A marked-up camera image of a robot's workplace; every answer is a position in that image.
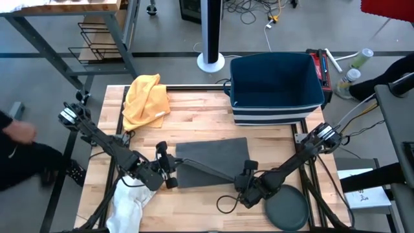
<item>round disc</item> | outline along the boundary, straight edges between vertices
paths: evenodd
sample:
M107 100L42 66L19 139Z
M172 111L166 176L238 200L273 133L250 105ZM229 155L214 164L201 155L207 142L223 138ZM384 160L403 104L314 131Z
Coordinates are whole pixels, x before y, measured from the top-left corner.
M305 226L309 206L298 189L284 184L277 194L265 201L265 214L280 230L296 231Z

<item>white stripe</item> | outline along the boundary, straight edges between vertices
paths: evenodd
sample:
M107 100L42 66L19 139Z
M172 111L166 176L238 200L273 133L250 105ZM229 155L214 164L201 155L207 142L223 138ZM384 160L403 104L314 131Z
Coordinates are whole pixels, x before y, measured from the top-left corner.
M297 113L286 115L268 115L268 116L256 116L256 115L234 115L234 120L281 120L290 118L305 118L309 113Z
M252 123L237 123L237 126L275 126L275 125L288 125L298 122L286 122L286 123L271 123L271 124L252 124Z
M301 110L319 107L320 104L306 106L306 107L269 107L269 108L255 108L255 107L232 107L234 111L284 111L284 110Z

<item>storage bin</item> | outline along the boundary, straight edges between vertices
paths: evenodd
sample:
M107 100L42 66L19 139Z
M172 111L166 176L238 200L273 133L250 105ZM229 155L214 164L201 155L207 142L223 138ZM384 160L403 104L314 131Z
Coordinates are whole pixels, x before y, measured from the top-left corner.
M308 54L269 52L233 59L230 97L240 126L291 124L323 104L315 64Z

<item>black pants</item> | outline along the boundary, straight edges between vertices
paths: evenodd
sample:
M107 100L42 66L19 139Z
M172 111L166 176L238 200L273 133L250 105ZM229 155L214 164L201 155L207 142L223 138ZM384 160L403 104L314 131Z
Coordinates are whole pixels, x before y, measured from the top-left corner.
M414 72L414 53L394 62L384 74L362 83L350 86L350 94L359 101L375 93L374 87L388 84L401 78L406 73Z
M0 155L0 191L17 185L37 173L58 171L68 166L62 153L48 145L18 145L14 154Z

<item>table leg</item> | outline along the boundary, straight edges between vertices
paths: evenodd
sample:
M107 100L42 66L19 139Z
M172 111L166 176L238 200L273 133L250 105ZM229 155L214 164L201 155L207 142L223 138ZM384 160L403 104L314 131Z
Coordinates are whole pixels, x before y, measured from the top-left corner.
M359 175L352 175L341 179L342 190L344 193L374 188L392 183L405 182L399 162L374 169Z
M59 54L46 42L45 39L24 17L5 17L6 20L33 45L39 53L49 61L77 90L83 89L83 84L77 76L71 76L71 68L63 61Z
M134 68L133 65L133 57L132 54L127 50L127 46L122 41L122 31L118 25L118 22L115 18L114 14L106 14L103 15L103 20L105 21L106 27L108 28L109 32L112 35L112 38L115 42L116 47L118 48L119 53L124 60L125 66L128 71L131 73L133 78L138 76L138 72Z

